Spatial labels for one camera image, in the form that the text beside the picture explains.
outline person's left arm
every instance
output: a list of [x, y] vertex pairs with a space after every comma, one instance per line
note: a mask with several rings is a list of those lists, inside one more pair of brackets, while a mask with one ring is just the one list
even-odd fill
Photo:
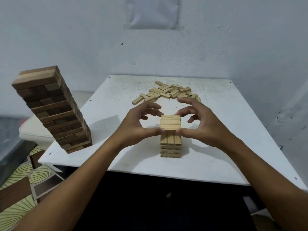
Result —
[[142, 139], [160, 135], [160, 128], [143, 128], [147, 114], [161, 116], [161, 106], [144, 102], [132, 108], [114, 134], [72, 175], [22, 219], [15, 231], [72, 230], [86, 208], [100, 180], [118, 153]]

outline dark wooden block tower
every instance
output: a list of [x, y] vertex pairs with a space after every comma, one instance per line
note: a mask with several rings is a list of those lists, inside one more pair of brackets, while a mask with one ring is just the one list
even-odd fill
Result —
[[92, 145], [90, 129], [57, 66], [21, 71], [12, 86], [67, 153]]

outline hand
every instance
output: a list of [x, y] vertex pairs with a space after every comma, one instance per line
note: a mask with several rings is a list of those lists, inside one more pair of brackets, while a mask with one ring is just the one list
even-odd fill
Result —
[[219, 149], [227, 147], [230, 142], [237, 139], [210, 108], [196, 99], [179, 98], [178, 102], [190, 104], [191, 106], [180, 109], [175, 115], [184, 117], [188, 114], [193, 114], [188, 120], [188, 123], [192, 123], [194, 120], [200, 120], [200, 125], [196, 129], [181, 128], [177, 130], [177, 133], [183, 137], [196, 139]]
[[164, 129], [159, 127], [143, 128], [140, 123], [140, 119], [148, 119], [147, 114], [159, 117], [163, 115], [158, 109], [161, 109], [161, 106], [153, 102], [143, 102], [132, 108], [111, 137], [120, 142], [124, 148], [135, 145], [145, 138], [160, 135], [165, 131]]

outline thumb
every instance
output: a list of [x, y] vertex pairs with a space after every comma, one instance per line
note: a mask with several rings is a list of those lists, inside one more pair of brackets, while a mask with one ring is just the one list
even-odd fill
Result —
[[164, 129], [155, 127], [155, 128], [144, 128], [144, 138], [160, 135]]
[[176, 133], [182, 135], [183, 137], [194, 139], [194, 135], [196, 133], [196, 130], [187, 129], [187, 128], [180, 128], [176, 131]]

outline wooden block tower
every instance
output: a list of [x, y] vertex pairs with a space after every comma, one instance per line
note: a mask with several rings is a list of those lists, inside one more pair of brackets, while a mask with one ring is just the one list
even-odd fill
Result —
[[21, 71], [12, 86], [67, 153], [92, 145], [90, 129], [57, 66]]
[[181, 128], [181, 116], [162, 115], [160, 127], [166, 130], [160, 135], [160, 157], [180, 158], [182, 139], [175, 131]]

